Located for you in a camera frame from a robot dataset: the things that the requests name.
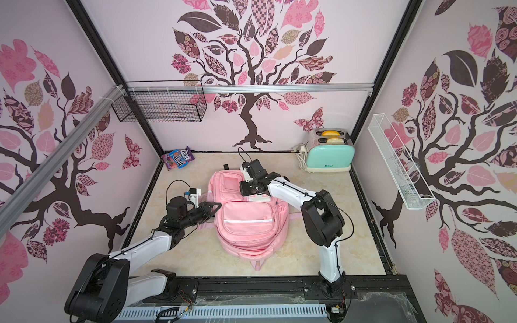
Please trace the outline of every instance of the wall-mounted basket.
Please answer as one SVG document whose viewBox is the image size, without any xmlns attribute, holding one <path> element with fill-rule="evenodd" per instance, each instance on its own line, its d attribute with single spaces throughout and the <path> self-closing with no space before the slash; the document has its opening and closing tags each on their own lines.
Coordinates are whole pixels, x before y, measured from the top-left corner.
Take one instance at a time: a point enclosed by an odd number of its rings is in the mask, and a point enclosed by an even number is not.
<svg viewBox="0 0 517 323">
<path fill-rule="evenodd" d="M 163 87 L 138 87 L 130 88 L 127 95 L 136 102 L 134 106 L 128 103 L 125 96 L 111 105 L 121 122 L 137 121 L 132 111 L 135 107 L 140 109 L 147 121 L 201 122 L 206 112 L 203 86 L 171 86 L 165 90 Z"/>
<path fill-rule="evenodd" d="M 391 129 L 393 133 L 395 133 L 395 136 L 392 140 L 389 140 L 384 133 L 384 131 L 387 129 Z M 404 145 L 402 145 L 402 147 L 399 149 L 404 149 L 404 154 L 406 157 L 408 157 L 408 159 L 410 159 L 410 162 L 406 165 L 406 167 L 404 167 L 402 164 L 399 156 L 397 155 L 397 152 L 392 146 L 393 142 L 400 141 L 400 143 L 402 143 L 402 140 L 400 139 L 399 134 L 393 128 L 386 114 L 374 114 L 370 125 L 368 126 L 368 131 L 372 135 L 373 141 L 375 141 L 375 144 L 379 148 L 381 156 L 386 162 L 386 166 L 388 166 L 390 174 L 393 177 L 395 184 L 397 185 L 406 208 L 408 210 L 421 210 L 436 200 L 433 192 L 429 188 L 429 185 L 418 169 L 417 163 L 415 163 L 411 153 Z M 425 192 L 419 192 L 416 189 L 412 181 L 412 177 L 415 176 L 418 176 L 418 178 L 423 180 L 425 183 Z"/>
</svg>

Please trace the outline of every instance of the tree wall decal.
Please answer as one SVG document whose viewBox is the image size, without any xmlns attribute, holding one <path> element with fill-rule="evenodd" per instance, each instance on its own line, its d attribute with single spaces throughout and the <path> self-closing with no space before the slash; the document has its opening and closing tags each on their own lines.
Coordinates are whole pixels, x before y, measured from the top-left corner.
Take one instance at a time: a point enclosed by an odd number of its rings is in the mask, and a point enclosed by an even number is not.
<svg viewBox="0 0 517 323">
<path fill-rule="evenodd" d="M 313 84 L 330 82 L 335 73 L 321 72 L 332 61 L 332 56 L 317 56 L 327 39 L 317 39 L 325 27 L 321 11 L 313 12 L 317 0 L 284 0 L 277 6 L 273 0 L 233 0 L 227 2 L 190 1 L 184 2 L 198 10 L 185 13 L 178 20 L 190 24 L 197 32 L 186 33 L 174 29 L 174 35 L 181 54 L 174 55 L 172 66 L 181 74 L 189 73 L 193 66 L 201 67 L 199 75 L 203 84 L 251 85 L 261 84 Z M 273 27 L 275 17 L 287 8 L 281 25 Z M 279 31 L 290 25 L 301 28 Z M 300 66 L 316 74 L 300 76 Z M 262 150 L 257 143 L 271 143 L 259 135 L 251 109 L 258 111 L 279 107 L 289 110 L 289 105 L 300 105 L 314 99 L 307 92 L 285 93 L 231 93 L 206 95 L 208 103 L 214 103 L 215 110 L 223 108 L 227 113 L 239 112 L 246 123 L 248 134 L 233 145 L 249 143 L 250 147 Z"/>
</svg>

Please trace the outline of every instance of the marble floor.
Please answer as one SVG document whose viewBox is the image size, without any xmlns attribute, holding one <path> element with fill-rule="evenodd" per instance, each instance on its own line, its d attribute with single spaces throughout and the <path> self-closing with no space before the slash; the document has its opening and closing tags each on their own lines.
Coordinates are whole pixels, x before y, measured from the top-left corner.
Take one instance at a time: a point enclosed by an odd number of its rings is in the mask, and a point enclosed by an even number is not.
<svg viewBox="0 0 517 323">
<path fill-rule="evenodd" d="M 180 170 L 168 171 L 163 167 L 132 243 L 146 238 L 158 226 L 165 215 L 165 190 L 173 180 L 182 179 L 191 187 L 206 192 L 211 176 L 222 170 L 224 164 L 228 164 L 230 169 L 238 169 L 242 164 L 241 157 L 236 153 L 196 153 L 194 156 L 195 160 Z M 346 273 L 385 274 L 348 172 L 309 174 L 299 169 L 296 156 L 290 153 L 251 153 L 250 156 L 259 159 L 267 171 L 285 175 L 298 186 L 316 192 L 322 189 L 329 191 L 336 204 L 350 215 L 355 225 L 352 238 L 341 243 L 341 261 Z M 186 190 L 185 184 L 176 182 L 169 189 L 168 197 L 182 196 Z M 343 237 L 347 237 L 352 226 L 348 218 L 345 215 L 343 217 Z M 215 228 L 197 230 L 177 247 L 155 257 L 133 275 L 146 274 L 156 268 L 181 276 L 317 275 L 320 260 L 318 246 L 307 236 L 300 218 L 290 220 L 285 244 L 266 260 L 260 271 L 255 271 L 249 261 L 227 253 L 219 243 Z"/>
</svg>

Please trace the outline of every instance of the aluminum rail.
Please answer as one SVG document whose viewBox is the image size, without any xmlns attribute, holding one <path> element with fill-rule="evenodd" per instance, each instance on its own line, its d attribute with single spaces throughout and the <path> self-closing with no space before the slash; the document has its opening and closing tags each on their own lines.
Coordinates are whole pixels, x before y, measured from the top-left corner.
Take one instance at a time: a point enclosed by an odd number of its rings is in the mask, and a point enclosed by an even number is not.
<svg viewBox="0 0 517 323">
<path fill-rule="evenodd" d="M 86 138 L 88 133 L 111 108 L 112 100 L 118 99 L 121 86 L 115 86 L 95 104 L 57 148 L 48 156 L 31 176 L 11 195 L 0 208 L 0 237 L 9 230 L 17 218 L 36 198 L 36 195 L 49 183 L 63 163 L 70 158 L 74 150 Z"/>
</svg>

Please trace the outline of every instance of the toaster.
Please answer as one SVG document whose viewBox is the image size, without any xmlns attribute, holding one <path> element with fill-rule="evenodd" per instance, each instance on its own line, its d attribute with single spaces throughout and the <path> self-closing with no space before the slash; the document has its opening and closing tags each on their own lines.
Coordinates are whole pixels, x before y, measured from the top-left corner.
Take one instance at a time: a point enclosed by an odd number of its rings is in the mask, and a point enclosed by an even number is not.
<svg viewBox="0 0 517 323">
<path fill-rule="evenodd" d="M 319 128 L 309 131 L 306 151 L 308 172 L 348 172 L 355 148 L 344 129 Z"/>
</svg>

